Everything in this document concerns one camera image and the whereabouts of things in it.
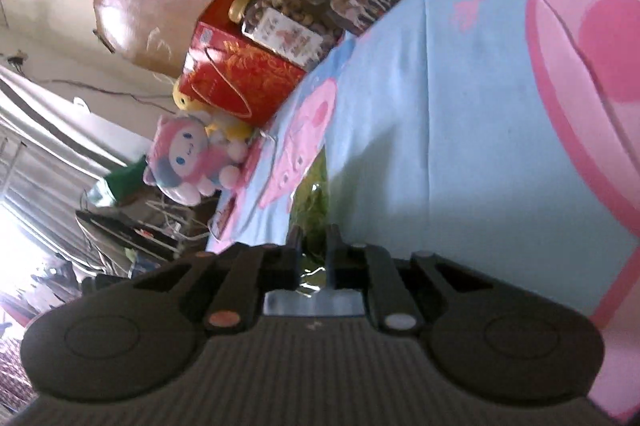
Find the green snack packet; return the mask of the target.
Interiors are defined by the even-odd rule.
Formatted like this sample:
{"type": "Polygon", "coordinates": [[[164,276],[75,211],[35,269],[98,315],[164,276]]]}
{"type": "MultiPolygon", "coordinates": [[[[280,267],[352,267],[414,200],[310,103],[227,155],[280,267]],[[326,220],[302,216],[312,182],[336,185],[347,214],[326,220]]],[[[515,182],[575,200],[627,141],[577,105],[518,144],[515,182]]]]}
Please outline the green snack packet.
{"type": "Polygon", "coordinates": [[[329,215],[326,149],[321,148],[293,195],[288,230],[303,233],[298,294],[311,298],[326,286],[326,225],[329,215]]]}

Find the small dark red sachet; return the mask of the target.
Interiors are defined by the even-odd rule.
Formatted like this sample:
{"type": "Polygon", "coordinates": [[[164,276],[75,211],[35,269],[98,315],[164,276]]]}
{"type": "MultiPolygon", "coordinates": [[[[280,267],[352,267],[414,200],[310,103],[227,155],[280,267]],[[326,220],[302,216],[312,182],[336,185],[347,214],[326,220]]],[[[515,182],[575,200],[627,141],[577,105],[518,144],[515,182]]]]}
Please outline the small dark red sachet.
{"type": "Polygon", "coordinates": [[[224,235],[224,230],[228,227],[235,208],[236,195],[232,192],[220,194],[215,212],[209,219],[208,228],[213,238],[220,240],[224,235]]]}

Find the pink plush doll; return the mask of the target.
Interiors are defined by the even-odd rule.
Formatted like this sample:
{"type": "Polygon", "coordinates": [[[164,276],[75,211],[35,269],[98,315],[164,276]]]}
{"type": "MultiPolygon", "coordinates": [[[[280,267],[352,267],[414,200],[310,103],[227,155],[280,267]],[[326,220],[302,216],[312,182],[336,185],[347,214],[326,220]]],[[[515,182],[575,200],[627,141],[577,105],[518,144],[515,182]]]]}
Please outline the pink plush doll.
{"type": "Polygon", "coordinates": [[[178,204],[196,206],[219,190],[235,188],[247,154],[244,140],[209,134],[193,115],[162,116],[142,180],[178,204]]]}

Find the yellow plush toy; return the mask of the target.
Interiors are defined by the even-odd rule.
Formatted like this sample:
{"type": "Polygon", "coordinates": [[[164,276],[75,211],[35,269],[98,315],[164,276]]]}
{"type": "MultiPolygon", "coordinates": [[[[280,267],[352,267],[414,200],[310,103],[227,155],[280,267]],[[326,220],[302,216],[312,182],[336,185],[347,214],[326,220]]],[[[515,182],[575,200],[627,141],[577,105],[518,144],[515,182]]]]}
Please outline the yellow plush toy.
{"type": "Polygon", "coordinates": [[[220,108],[215,108],[184,94],[180,90],[180,80],[174,82],[172,97],[182,114],[195,116],[205,124],[205,130],[209,137],[220,134],[229,141],[248,141],[254,134],[254,129],[249,124],[238,120],[220,108]]]}

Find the blue pink cartoon blanket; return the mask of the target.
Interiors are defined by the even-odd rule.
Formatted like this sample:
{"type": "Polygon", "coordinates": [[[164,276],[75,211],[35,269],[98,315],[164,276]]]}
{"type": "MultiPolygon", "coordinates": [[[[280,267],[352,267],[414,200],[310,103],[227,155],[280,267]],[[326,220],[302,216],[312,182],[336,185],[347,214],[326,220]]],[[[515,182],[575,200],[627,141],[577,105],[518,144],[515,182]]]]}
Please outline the blue pink cartoon blanket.
{"type": "Polygon", "coordinates": [[[639,0],[401,1],[292,94],[209,249],[282,242],[316,151],[345,240],[589,316],[592,400],[638,413],[639,0]]]}

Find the red gift bag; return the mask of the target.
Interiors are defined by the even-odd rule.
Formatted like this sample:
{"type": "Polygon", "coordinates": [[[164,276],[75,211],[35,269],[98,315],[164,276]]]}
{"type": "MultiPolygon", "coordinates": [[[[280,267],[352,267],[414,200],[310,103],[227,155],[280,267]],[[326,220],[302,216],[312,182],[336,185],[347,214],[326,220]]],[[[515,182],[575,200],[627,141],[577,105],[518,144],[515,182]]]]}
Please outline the red gift bag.
{"type": "Polygon", "coordinates": [[[265,125],[305,72],[254,45],[228,17],[234,0],[213,0],[196,22],[178,90],[254,127],[265,125]]]}

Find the nut jar, gold lid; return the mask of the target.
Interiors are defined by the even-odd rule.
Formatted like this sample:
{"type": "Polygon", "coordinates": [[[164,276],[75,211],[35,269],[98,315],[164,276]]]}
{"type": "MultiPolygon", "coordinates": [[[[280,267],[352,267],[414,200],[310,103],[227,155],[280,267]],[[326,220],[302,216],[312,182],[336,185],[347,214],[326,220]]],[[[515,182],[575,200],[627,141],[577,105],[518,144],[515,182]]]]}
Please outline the nut jar, gold lid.
{"type": "Polygon", "coordinates": [[[344,30],[300,0],[234,0],[228,16],[252,42],[306,72],[323,61],[344,35],[344,30]]]}

